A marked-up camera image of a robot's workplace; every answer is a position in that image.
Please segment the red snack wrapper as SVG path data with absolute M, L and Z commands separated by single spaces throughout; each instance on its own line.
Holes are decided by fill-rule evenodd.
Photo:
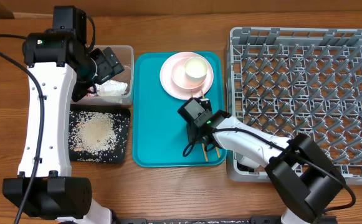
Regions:
M 88 89 L 88 93 L 90 94 L 96 94 L 97 93 L 97 90 L 94 88 L 94 87 L 91 87 Z

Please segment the white napkin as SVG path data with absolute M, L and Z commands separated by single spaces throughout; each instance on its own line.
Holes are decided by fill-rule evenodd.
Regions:
M 116 80 L 108 80 L 102 85 L 97 85 L 98 96 L 121 96 L 126 93 L 128 84 Z

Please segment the grey rice bowl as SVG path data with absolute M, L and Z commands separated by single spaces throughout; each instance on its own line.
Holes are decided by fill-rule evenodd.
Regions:
M 235 159 L 240 165 L 249 167 L 251 169 L 256 169 L 256 168 L 260 167 L 259 163 L 254 162 L 252 159 L 249 159 L 248 157 L 243 156 L 242 154 L 239 154 L 238 152 L 235 152 Z

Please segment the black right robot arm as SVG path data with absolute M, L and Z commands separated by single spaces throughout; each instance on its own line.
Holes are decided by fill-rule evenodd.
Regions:
M 316 223 L 346 180 L 319 145 L 306 134 L 279 137 L 252 128 L 208 101 L 190 98 L 178 110 L 191 132 L 183 155 L 195 144 L 226 149 L 245 157 L 245 166 L 263 167 L 287 209 L 277 223 Z

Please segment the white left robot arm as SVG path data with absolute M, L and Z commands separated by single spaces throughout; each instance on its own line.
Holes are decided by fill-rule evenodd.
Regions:
M 123 71 L 110 48 L 87 42 L 92 18 L 74 6 L 54 8 L 53 25 L 24 38 L 29 76 L 27 135 L 17 177 L 3 195 L 19 214 L 61 223 L 117 223 L 115 212 L 92 197 L 86 177 L 74 177 L 69 159 L 70 104 Z

